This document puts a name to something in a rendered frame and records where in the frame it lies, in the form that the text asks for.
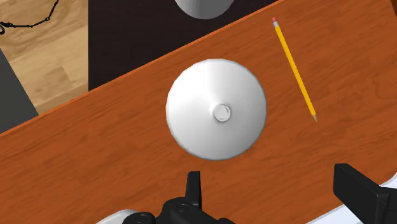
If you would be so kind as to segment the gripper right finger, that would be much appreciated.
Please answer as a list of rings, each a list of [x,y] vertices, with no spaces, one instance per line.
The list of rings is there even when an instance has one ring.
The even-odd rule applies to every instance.
[[[397,224],[397,189],[381,187],[349,164],[335,164],[333,193],[363,224]]]

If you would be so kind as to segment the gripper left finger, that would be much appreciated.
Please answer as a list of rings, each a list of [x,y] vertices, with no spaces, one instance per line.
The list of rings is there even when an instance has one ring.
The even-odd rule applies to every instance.
[[[201,209],[200,172],[190,171],[184,197],[165,202],[156,218],[149,212],[135,213],[127,216],[122,224],[202,224]]]

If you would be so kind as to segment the brown wooden table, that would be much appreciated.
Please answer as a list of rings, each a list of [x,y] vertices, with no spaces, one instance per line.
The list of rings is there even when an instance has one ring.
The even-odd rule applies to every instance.
[[[174,79],[207,58],[246,66],[268,100],[259,140],[223,162],[189,155],[165,121]],[[191,170],[212,216],[305,224],[340,204],[332,191],[340,162],[377,183],[397,172],[397,16],[390,0],[283,0],[1,134],[0,224],[158,214],[184,194]]]

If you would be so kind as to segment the yellow pencil with pink eraser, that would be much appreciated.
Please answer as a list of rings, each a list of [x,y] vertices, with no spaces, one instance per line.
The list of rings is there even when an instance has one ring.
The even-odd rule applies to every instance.
[[[290,49],[289,49],[288,44],[287,44],[287,42],[285,40],[285,37],[284,37],[284,35],[283,35],[282,31],[281,31],[281,27],[280,27],[280,25],[279,25],[279,23],[278,23],[278,21],[277,21],[277,19],[275,17],[272,18],[272,24],[273,24],[274,29],[276,31],[277,37],[279,38],[279,41],[280,41],[281,46],[282,46],[282,49],[284,50],[284,52],[286,54],[286,58],[287,58],[287,60],[288,60],[288,62],[290,64],[290,67],[291,67],[292,72],[293,72],[293,74],[295,76],[295,79],[296,79],[296,81],[298,83],[298,86],[299,86],[300,91],[301,91],[301,93],[303,95],[303,98],[305,99],[305,103],[306,103],[306,105],[307,105],[307,107],[308,107],[308,109],[310,111],[310,114],[313,117],[314,121],[317,123],[318,119],[317,119],[316,111],[315,111],[314,106],[313,106],[313,104],[311,102],[309,94],[308,94],[308,92],[307,92],[307,90],[305,88],[305,85],[304,85],[303,80],[302,80],[302,78],[300,76],[300,73],[299,73],[298,68],[297,68],[297,66],[295,64],[295,61],[294,61],[293,56],[292,56],[292,54],[290,52]]]

